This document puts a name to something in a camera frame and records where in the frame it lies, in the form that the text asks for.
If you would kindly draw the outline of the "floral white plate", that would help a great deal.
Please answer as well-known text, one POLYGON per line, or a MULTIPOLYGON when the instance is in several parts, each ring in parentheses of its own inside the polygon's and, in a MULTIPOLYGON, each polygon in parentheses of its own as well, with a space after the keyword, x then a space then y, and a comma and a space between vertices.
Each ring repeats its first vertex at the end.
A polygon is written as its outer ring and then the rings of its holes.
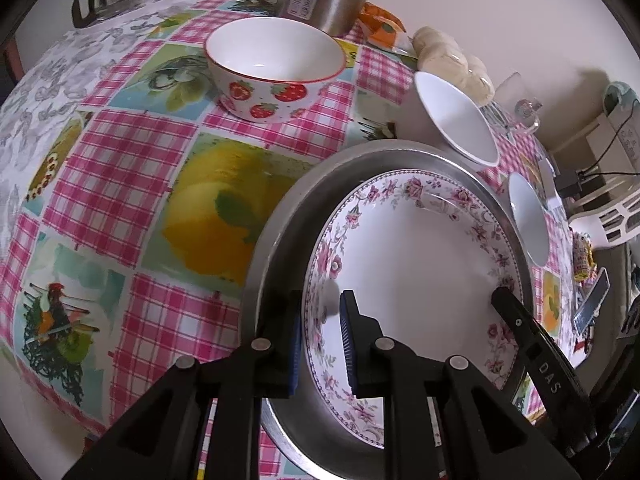
POLYGON ((501 286, 532 298, 522 244, 498 205, 430 170, 389 171, 349 192, 314 244, 302 303, 307 363, 331 419, 383 443, 382 400, 357 399, 348 384, 342 292, 386 336, 432 360, 465 356, 504 389, 518 348, 490 303, 501 286))

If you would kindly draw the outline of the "small white bowl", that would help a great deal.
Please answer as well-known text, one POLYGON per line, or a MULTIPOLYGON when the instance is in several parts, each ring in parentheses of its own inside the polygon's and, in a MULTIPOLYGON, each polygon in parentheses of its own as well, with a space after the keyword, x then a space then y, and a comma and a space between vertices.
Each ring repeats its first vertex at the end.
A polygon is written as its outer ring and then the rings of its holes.
POLYGON ((506 201, 529 260, 535 266, 545 266, 550 240, 544 210, 535 190, 517 172, 510 174, 506 182, 506 201))

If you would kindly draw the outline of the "round metal tray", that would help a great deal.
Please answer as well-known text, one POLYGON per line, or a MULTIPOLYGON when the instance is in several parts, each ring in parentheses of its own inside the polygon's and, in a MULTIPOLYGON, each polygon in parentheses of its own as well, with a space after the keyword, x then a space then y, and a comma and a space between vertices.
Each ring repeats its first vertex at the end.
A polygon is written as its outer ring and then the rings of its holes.
MULTIPOLYGON (((266 223, 255 246, 241 300, 241 336, 256 333, 259 308, 270 292, 304 292, 304 279, 314 244, 329 215, 367 180, 401 169, 430 170, 452 177, 482 200, 503 208, 495 191, 460 160, 436 148, 411 141, 376 140, 346 148, 314 166, 288 190, 266 223)), ((535 305, 532 298, 522 304, 535 305)), ((375 448, 356 439, 334 422, 320 399, 309 371, 302 305, 300 305, 300 362, 297 387, 287 399, 262 404, 262 426, 292 463, 317 479, 381 479, 383 443, 375 448)), ((500 389, 514 396, 524 374, 516 355, 516 376, 500 389)))

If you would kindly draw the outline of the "large white bowl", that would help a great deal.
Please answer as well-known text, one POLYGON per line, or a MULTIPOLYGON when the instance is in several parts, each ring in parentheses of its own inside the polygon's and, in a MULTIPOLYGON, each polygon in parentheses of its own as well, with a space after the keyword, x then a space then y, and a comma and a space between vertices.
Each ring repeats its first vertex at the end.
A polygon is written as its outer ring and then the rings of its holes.
POLYGON ((395 119, 399 140, 437 148, 474 171, 496 168, 500 154, 480 109, 439 76, 416 72, 395 119))

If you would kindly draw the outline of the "strawberry pattern bowl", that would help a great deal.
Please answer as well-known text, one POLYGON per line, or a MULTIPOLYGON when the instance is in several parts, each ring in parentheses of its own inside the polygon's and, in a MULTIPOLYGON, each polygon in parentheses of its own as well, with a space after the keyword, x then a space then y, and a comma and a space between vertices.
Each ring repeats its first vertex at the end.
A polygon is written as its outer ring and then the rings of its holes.
POLYGON ((299 118, 345 69, 346 56, 331 36, 287 18, 240 18, 204 42, 223 108, 258 124, 299 118))

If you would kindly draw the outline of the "smartphone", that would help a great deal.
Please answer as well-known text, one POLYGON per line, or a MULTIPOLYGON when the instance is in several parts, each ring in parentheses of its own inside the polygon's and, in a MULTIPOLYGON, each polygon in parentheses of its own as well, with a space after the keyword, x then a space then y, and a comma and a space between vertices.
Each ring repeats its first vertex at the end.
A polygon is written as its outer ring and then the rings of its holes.
POLYGON ((577 309, 573 315, 573 326, 577 336, 582 336, 599 315, 600 307, 606 296, 608 296, 610 287, 608 270, 601 268, 596 280, 588 288, 582 300, 578 302, 577 309))

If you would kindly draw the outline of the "colourful candy pack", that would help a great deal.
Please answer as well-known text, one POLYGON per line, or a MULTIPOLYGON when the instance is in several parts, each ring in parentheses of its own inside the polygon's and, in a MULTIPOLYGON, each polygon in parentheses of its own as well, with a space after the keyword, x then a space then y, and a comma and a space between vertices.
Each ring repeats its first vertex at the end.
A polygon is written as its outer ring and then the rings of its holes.
POLYGON ((573 270, 577 283, 589 278, 593 268, 592 247, 585 235, 573 233, 573 270))

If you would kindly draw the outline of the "white plastic chair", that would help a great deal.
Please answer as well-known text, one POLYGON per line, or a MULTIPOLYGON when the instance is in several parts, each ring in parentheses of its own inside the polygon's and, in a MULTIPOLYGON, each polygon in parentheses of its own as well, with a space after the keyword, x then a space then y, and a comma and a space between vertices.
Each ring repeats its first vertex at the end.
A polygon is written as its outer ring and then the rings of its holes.
POLYGON ((570 228, 596 249, 625 244, 639 235, 639 121, 600 114, 586 141, 599 162, 572 206, 570 228))

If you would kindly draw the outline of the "black power adapter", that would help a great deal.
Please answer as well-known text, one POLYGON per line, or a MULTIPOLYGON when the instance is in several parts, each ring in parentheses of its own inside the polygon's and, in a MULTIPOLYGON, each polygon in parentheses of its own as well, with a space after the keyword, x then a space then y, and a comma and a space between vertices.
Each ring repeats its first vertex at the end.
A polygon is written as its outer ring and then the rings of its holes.
POLYGON ((558 195, 566 198, 581 198, 584 195, 586 176, 582 170, 567 170, 554 177, 554 187, 558 195))

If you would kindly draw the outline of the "clear glass mug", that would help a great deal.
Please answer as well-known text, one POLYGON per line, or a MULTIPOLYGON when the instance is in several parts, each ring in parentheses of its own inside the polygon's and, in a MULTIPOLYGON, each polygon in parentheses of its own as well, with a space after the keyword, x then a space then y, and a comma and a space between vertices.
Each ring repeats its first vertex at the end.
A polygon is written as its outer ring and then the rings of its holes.
POLYGON ((528 88, 522 75, 514 72, 498 85, 494 100, 512 119, 528 133, 536 133, 540 127, 541 102, 528 88))

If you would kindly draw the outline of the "wrapped white buns pack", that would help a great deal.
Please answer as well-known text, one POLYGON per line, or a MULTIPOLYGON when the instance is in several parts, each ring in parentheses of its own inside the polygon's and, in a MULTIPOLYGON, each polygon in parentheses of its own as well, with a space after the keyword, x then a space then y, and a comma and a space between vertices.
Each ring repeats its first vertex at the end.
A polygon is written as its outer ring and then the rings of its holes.
POLYGON ((446 80, 465 93, 478 107, 488 105, 495 96, 484 62, 475 55, 465 54, 456 40, 446 32, 424 26, 412 38, 418 56, 419 72, 446 80))

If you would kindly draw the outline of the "grey floral tablecloth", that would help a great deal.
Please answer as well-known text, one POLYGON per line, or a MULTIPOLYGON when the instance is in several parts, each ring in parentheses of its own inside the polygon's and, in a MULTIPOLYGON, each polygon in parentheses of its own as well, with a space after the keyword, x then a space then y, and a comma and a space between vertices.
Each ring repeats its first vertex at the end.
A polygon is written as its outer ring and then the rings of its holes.
POLYGON ((38 168, 80 102, 171 14, 200 0, 160 0, 83 30, 43 53, 1 107, 1 236, 14 229, 30 170, 38 168))

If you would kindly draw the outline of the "orange snack packet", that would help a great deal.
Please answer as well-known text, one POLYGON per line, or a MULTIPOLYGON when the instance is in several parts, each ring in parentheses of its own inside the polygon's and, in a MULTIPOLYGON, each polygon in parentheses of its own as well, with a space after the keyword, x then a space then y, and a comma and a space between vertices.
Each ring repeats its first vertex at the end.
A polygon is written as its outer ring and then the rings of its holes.
POLYGON ((369 44, 387 51, 398 48, 406 34, 404 24, 397 16, 370 2, 362 6, 357 22, 369 44))

